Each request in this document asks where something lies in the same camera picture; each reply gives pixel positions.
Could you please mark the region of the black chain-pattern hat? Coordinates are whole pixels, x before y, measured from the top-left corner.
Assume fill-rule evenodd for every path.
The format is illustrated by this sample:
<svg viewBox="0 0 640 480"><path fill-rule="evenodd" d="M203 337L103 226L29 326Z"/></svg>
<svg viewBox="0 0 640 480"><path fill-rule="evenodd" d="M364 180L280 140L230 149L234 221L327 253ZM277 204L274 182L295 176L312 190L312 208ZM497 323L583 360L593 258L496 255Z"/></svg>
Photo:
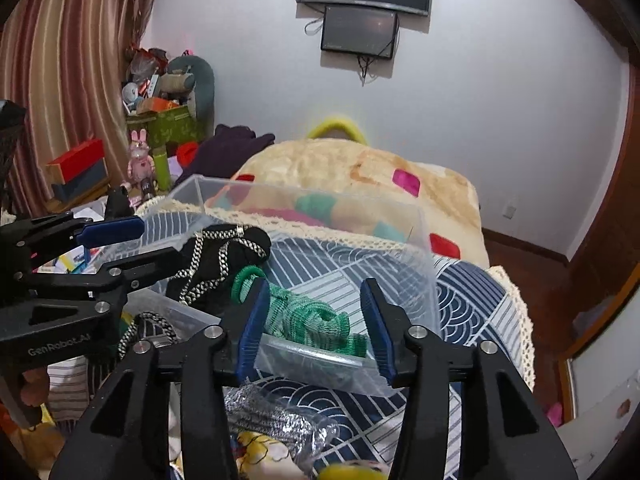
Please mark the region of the black chain-pattern hat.
<svg viewBox="0 0 640 480"><path fill-rule="evenodd" d="M165 295L184 306L211 315L231 302L235 277L247 266L261 266L271 240L257 226L214 224L196 231L179 250L180 266L168 278Z"/></svg>

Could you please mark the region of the green knitted item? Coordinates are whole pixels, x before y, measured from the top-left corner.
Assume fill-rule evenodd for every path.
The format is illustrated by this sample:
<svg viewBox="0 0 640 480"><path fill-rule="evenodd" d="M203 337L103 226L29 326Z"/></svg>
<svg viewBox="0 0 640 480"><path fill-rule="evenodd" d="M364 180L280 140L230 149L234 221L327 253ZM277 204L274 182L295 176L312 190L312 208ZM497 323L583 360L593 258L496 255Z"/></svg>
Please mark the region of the green knitted item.
<svg viewBox="0 0 640 480"><path fill-rule="evenodd" d="M268 286L267 335L345 356L366 356L367 337L352 332L346 313L270 282Z"/></svg>

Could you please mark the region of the white cloth pouch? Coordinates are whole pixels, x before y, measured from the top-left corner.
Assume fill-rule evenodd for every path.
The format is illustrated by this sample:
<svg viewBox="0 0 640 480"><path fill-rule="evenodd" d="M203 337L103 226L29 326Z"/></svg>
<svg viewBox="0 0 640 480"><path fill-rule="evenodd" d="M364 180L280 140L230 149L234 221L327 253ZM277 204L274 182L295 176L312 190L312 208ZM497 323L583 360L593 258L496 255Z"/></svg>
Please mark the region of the white cloth pouch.
<svg viewBox="0 0 640 480"><path fill-rule="evenodd" d="M89 405L88 362L84 356L48 366L47 407L55 422L74 422Z"/></svg>

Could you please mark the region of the yellow ball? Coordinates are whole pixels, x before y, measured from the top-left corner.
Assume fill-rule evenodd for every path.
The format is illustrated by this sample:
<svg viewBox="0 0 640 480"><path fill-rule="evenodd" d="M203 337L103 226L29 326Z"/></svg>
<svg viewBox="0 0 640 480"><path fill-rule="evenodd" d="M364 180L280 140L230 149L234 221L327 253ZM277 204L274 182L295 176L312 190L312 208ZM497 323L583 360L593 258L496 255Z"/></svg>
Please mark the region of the yellow ball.
<svg viewBox="0 0 640 480"><path fill-rule="evenodd" d="M372 460L333 463L318 473L318 480L387 480L390 467Z"/></svg>

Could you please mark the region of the pink plush slipper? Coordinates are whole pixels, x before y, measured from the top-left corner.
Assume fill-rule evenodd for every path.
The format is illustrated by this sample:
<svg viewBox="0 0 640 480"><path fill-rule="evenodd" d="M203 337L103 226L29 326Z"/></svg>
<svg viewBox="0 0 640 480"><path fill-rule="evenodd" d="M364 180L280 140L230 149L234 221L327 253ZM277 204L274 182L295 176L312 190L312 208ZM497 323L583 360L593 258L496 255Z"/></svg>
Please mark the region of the pink plush slipper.
<svg viewBox="0 0 640 480"><path fill-rule="evenodd" d="M546 416L551 422L554 428L559 428L563 425L563 405L561 402L553 403L546 411Z"/></svg>

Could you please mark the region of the red box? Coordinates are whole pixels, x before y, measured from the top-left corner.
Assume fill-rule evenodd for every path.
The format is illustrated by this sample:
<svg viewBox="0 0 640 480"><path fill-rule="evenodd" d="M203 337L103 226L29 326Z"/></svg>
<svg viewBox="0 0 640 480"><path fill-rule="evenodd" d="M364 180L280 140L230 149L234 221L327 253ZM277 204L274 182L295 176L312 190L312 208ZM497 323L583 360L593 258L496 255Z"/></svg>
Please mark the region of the red box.
<svg viewBox="0 0 640 480"><path fill-rule="evenodd" d="M51 184L66 184L104 159L103 141L90 139L78 144L46 165L46 175Z"/></svg>

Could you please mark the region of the green bottle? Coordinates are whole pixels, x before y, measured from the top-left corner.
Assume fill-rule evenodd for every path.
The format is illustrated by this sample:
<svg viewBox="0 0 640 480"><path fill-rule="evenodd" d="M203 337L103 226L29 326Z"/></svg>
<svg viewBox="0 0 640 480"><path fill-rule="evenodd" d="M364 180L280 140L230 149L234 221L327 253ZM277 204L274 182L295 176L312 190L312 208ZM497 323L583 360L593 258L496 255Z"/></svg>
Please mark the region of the green bottle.
<svg viewBox="0 0 640 480"><path fill-rule="evenodd" d="M167 192L171 189L171 175L166 148L164 146L154 148L152 156L158 189L162 192Z"/></svg>

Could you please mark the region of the pink rabbit toy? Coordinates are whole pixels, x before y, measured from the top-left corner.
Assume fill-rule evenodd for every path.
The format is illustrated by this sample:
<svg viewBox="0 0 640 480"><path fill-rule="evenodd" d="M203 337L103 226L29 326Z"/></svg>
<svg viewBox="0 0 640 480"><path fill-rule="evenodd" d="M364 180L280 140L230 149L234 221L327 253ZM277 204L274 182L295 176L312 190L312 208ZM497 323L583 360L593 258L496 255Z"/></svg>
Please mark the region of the pink rabbit toy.
<svg viewBox="0 0 640 480"><path fill-rule="evenodd" d="M150 155L148 133L145 128L130 132L128 180L132 185L141 184L145 179L154 178L154 160Z"/></svg>

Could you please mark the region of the dark purple garment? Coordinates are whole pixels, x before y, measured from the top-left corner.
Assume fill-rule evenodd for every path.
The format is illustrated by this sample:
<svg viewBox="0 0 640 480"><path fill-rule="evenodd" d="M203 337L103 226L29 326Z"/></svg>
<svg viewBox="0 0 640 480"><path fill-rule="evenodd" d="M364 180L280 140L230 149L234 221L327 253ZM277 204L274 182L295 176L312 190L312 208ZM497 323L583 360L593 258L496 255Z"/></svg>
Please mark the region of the dark purple garment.
<svg viewBox="0 0 640 480"><path fill-rule="evenodd" d="M254 155L276 142L273 133L258 134L247 126L229 127L219 124L214 134L200 144L192 162L178 177L178 186L194 174L203 177L231 179Z"/></svg>

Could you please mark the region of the green storage box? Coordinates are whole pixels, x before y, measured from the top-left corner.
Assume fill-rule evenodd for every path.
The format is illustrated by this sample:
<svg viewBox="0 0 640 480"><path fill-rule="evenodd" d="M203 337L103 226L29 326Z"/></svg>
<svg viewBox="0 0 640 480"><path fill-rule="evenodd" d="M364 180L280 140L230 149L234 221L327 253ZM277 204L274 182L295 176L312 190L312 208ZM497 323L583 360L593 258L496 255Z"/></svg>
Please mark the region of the green storage box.
<svg viewBox="0 0 640 480"><path fill-rule="evenodd" d="M186 105L126 118L129 131L145 129L146 143L159 148L166 143L200 142L205 138L204 126L191 116Z"/></svg>

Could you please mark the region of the blue white patterned tablecloth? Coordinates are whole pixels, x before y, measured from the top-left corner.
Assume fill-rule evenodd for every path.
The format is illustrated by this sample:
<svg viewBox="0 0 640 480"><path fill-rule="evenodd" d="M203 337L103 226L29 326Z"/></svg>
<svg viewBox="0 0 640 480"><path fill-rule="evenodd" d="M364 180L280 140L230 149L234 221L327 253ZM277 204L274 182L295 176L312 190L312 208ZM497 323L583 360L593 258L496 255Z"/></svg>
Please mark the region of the blue white patterned tablecloth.
<svg viewBox="0 0 640 480"><path fill-rule="evenodd" d="M189 384L241 385L254 368L301 378L320 373L330 385L408 388L406 417L399 435L395 479L437 479L446 469L448 396L462 385L460 474L465 479L535 479L536 438L544 421L526 382L491 341L476 347L442 341L425 327L416 306L394 306L380 285L360 285L360 308L367 324L364 360L266 336L269 285L258 278L246 300L235 300L217 326L203 328L186 345Z"/></svg>

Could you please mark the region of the clear plastic storage bin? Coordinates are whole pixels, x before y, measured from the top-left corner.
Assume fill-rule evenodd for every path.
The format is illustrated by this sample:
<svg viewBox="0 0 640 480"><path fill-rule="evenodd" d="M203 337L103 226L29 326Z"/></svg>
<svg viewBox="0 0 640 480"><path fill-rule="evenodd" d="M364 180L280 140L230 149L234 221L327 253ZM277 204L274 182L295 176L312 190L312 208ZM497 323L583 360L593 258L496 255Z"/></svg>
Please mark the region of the clear plastic storage bin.
<svg viewBox="0 0 640 480"><path fill-rule="evenodd" d="M440 329L428 229L416 206L365 195L192 177L141 211L142 237L103 248L93 263L180 248L214 223L250 224L271 240L271 284L319 300L364 334L360 286L378 282L390 304L433 333Z"/></svg>

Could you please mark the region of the yellow fuzzy headband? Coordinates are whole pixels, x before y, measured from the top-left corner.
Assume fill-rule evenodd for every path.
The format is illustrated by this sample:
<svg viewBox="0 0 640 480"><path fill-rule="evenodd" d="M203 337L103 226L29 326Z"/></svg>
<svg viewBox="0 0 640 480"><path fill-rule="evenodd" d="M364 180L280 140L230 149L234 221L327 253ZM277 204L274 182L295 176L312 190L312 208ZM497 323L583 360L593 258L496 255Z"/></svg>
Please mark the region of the yellow fuzzy headband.
<svg viewBox="0 0 640 480"><path fill-rule="evenodd" d="M328 138L331 133L338 133L340 139L368 145L368 140L356 122L345 116L329 116L314 126L306 135L309 140Z"/></svg>

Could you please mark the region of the beige plush blanket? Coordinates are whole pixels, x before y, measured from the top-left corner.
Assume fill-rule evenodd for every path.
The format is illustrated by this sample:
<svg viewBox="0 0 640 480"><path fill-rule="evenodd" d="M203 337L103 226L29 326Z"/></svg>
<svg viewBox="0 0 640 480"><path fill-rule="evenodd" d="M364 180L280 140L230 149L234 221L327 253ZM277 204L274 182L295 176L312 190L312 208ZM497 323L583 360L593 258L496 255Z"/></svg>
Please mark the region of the beige plush blanket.
<svg viewBox="0 0 640 480"><path fill-rule="evenodd" d="M405 211L390 209L391 200L415 206L431 233L457 246L460 259L483 269L489 266L476 188L452 169L327 138L271 145L244 162L234 176L251 176L261 184L369 196L373 205L382 206L369 231L378 223L402 227Z"/></svg>

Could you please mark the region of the small wall monitor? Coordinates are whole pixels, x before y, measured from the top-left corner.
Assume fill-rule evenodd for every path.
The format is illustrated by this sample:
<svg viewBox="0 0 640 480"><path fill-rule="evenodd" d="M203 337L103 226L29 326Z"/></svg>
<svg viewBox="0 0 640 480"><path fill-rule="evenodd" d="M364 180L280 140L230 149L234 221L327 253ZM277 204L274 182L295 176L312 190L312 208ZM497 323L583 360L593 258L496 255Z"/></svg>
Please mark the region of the small wall monitor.
<svg viewBox="0 0 640 480"><path fill-rule="evenodd" d="M326 6L322 51L391 60L399 27L398 14L366 6Z"/></svg>

